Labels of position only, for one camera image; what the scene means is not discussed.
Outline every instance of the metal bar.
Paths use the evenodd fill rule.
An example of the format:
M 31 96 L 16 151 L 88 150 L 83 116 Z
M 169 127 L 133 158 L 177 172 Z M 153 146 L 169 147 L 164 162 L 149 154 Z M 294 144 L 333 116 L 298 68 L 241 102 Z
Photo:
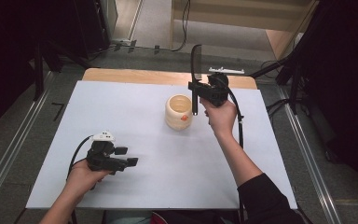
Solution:
M 34 121 L 37 118 L 40 109 L 42 108 L 43 103 L 45 103 L 49 93 L 49 88 L 51 86 L 51 83 L 54 81 L 55 77 L 56 76 L 52 72 L 48 72 L 45 78 L 45 84 L 46 84 L 45 91 L 42 92 L 41 97 L 39 97 L 37 101 L 32 103 L 30 109 L 28 110 L 27 115 L 25 116 L 24 120 L 20 125 L 20 128 L 17 130 L 12 141 L 7 147 L 4 156 L 0 160 L 0 187 L 2 186 L 11 165 L 13 164 L 17 155 L 19 154 L 21 146 L 25 138 L 27 137 L 28 132 L 31 130 Z
M 279 86 L 278 92 L 282 99 L 288 98 L 287 92 Z M 293 131 L 295 132 L 296 140 L 298 142 L 298 145 L 300 146 L 301 153 L 304 157 L 304 161 L 310 173 L 310 178 L 312 179 L 313 186 L 315 187 L 316 193 L 318 194 L 319 201 L 324 210 L 324 214 L 326 215 L 326 219 L 330 224 L 340 224 L 342 222 L 339 218 L 336 206 L 333 202 L 332 197 L 330 196 L 330 192 L 324 182 L 324 178 L 316 163 L 316 160 L 313 157 L 310 145 L 308 144 L 307 138 L 301 128 L 300 121 L 298 120 L 297 115 L 294 115 L 293 111 L 290 108 L 290 105 L 285 105 L 285 110 L 287 117 L 290 120 L 290 124 L 292 125 Z

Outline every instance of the person's right hand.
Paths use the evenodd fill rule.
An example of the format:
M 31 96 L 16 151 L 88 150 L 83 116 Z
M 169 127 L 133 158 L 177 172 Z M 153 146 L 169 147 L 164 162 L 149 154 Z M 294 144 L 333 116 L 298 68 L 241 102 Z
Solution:
M 214 135 L 216 137 L 232 134 L 232 128 L 237 116 L 237 108 L 230 101 L 225 101 L 221 106 L 216 107 L 209 101 L 200 98 L 200 103 L 205 107 L 205 115 L 209 117 Z

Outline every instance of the floor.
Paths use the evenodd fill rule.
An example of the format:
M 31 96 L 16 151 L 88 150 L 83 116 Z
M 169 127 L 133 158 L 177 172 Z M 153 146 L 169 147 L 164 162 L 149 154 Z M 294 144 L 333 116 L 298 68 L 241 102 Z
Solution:
M 169 47 L 169 8 L 171 8 L 171 1 L 143 1 L 131 37 L 131 40 L 137 40 L 137 47 L 153 48 L 155 45 L 159 45 L 162 49 Z M 181 21 L 175 22 L 173 40 L 174 47 L 179 47 L 182 43 Z M 186 46 L 178 53 L 162 51 L 156 55 L 152 49 L 136 49 L 133 53 L 122 49 L 117 52 L 103 53 L 93 61 L 93 64 L 106 68 L 188 72 L 188 53 L 195 44 L 203 45 L 202 53 L 205 55 L 206 68 L 210 66 L 244 68 L 245 74 L 249 74 L 265 66 L 264 62 L 275 60 L 264 30 L 189 22 Z M 76 64 L 67 64 L 61 73 L 51 75 L 49 92 L 47 92 L 42 109 L 32 120 L 32 128 L 21 142 L 19 153 L 14 155 L 16 160 L 10 164 L 11 168 L 5 174 L 5 181 L 1 183 L 0 223 L 12 223 L 26 204 L 40 166 L 48 152 L 49 144 L 60 123 L 61 115 L 58 114 L 59 108 L 56 104 L 65 104 L 69 101 L 73 87 L 82 78 L 83 73 L 84 70 Z M 273 78 L 269 78 L 277 74 L 277 71 L 271 71 L 256 81 L 266 105 L 281 99 L 279 88 L 274 84 Z M 289 86 L 281 87 L 286 91 L 289 88 Z M 23 118 L 27 116 L 32 106 L 33 93 L 34 89 L 31 87 L 0 120 L 0 160 L 5 156 L 7 147 L 10 146 Z M 345 164 L 327 161 L 324 157 L 324 145 L 311 120 L 303 112 L 298 114 L 298 119 L 301 121 L 340 221 L 329 222 L 326 218 L 322 202 L 310 176 L 309 167 L 305 163 L 289 122 L 287 110 L 282 109 L 274 116 L 272 125 L 298 204 L 312 223 L 358 223 L 358 174 Z M 28 210 L 19 223 L 36 223 L 45 212 L 44 210 Z M 102 211 L 79 210 L 77 215 L 78 220 L 82 220 L 81 223 L 96 223 Z

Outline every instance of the forearm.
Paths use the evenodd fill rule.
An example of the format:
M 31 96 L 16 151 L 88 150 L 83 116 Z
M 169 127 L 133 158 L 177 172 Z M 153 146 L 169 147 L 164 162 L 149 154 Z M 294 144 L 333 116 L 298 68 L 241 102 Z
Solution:
M 80 200 L 81 199 L 73 193 L 64 190 L 40 221 L 40 224 L 67 224 L 69 217 Z
M 216 133 L 215 136 L 223 150 L 237 186 L 263 174 L 241 148 L 232 134 Z

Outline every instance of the table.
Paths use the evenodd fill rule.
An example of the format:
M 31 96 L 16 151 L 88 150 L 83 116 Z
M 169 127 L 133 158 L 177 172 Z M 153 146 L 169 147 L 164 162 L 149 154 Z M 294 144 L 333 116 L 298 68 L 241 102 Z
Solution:
M 73 150 L 85 136 L 109 127 L 117 139 L 115 146 L 128 147 L 126 157 L 138 157 L 138 164 L 106 177 L 85 195 L 78 207 L 237 209 L 236 185 L 207 125 L 208 119 L 197 116 L 181 132 L 170 129 L 163 120 L 169 96 L 183 92 L 191 95 L 183 85 L 189 80 L 190 74 L 186 73 L 87 70 L 74 89 L 27 207 L 50 208 L 63 188 Z M 249 88 L 232 89 L 245 116 L 244 126 L 253 130 L 245 131 L 244 148 L 249 148 L 246 150 L 250 157 L 262 164 L 261 168 L 288 197 L 291 207 L 296 208 L 255 81 L 250 77 L 229 77 L 229 81 L 231 87 Z M 78 159 L 85 157 L 85 148 L 90 148 L 90 141 L 80 150 Z
M 173 21 L 182 19 L 186 2 L 172 0 L 171 43 Z M 305 32 L 317 5 L 317 0 L 192 0 L 188 20 L 266 29 L 279 60 Z

